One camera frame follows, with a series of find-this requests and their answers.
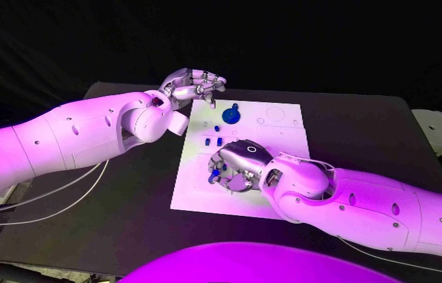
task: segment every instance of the white paper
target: white paper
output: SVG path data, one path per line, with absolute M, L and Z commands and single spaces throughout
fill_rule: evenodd
M 233 103 L 237 103 L 242 117 L 235 125 L 229 125 L 222 120 L 222 113 L 232 108 Z M 217 100 L 216 109 L 210 109 L 203 100 L 193 101 L 170 205 L 173 210 L 281 219 L 258 190 L 230 192 L 219 184 L 209 183 L 207 163 L 210 156 L 222 148 L 216 145 L 219 137 L 223 139 L 222 146 L 239 139 L 249 139 L 268 149 L 273 157 L 284 151 L 309 158 L 301 106 Z

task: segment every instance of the black background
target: black background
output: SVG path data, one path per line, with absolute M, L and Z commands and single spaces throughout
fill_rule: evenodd
M 187 66 L 229 88 L 440 110 L 442 0 L 0 0 L 1 125 Z

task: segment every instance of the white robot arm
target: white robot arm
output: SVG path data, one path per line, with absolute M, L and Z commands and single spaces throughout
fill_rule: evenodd
M 68 103 L 0 129 L 0 190 L 49 172 L 101 163 L 154 142 L 167 129 L 183 135 L 189 119 L 176 110 L 193 98 L 214 107 L 212 91 L 223 91 L 225 83 L 217 75 L 184 68 L 158 90 Z
M 273 158 L 249 140 L 225 145 L 209 172 L 229 190 L 261 190 L 286 221 L 379 250 L 442 256 L 440 194 L 284 152 Z

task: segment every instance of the black table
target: black table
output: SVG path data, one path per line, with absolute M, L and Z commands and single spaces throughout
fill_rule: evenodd
M 85 97 L 148 89 L 157 86 L 99 82 Z M 442 169 L 400 98 L 237 89 L 216 93 L 216 97 L 301 104 L 311 158 L 442 192 Z M 181 112 L 190 114 L 190 105 Z M 321 252 L 404 281 L 442 281 L 442 273 L 366 256 L 308 224 L 171 210 L 183 142 L 184 137 L 167 132 L 157 142 L 137 146 L 111 159 L 101 183 L 73 208 L 42 222 L 6 227 L 0 234 L 0 261 L 125 275 L 186 247 L 217 241 L 258 241 Z M 58 188 L 86 170 L 34 178 L 24 198 Z M 99 169 L 69 189 L 19 207 L 11 221 L 32 220 L 66 207 L 98 174 Z M 367 251 L 442 268 L 438 256 Z

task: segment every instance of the black tabletop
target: black tabletop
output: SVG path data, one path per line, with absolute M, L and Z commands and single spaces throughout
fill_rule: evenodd
M 85 97 L 150 89 L 157 86 L 99 82 Z M 216 98 L 301 104 L 311 158 L 442 192 L 440 165 L 400 98 L 239 89 L 216 93 Z M 180 111 L 189 116 L 190 105 Z M 328 254 L 403 281 L 442 281 L 442 273 L 366 256 L 308 224 L 171 210 L 183 143 L 184 136 L 167 132 L 157 142 L 112 158 L 96 188 L 65 213 L 42 222 L 4 228 L 0 260 L 125 275 L 186 247 L 219 241 L 256 241 Z M 24 198 L 58 188 L 86 170 L 34 178 Z M 32 220 L 66 207 L 82 196 L 98 174 L 99 169 L 49 198 L 19 207 L 10 221 Z M 438 256 L 366 250 L 423 266 L 442 265 Z

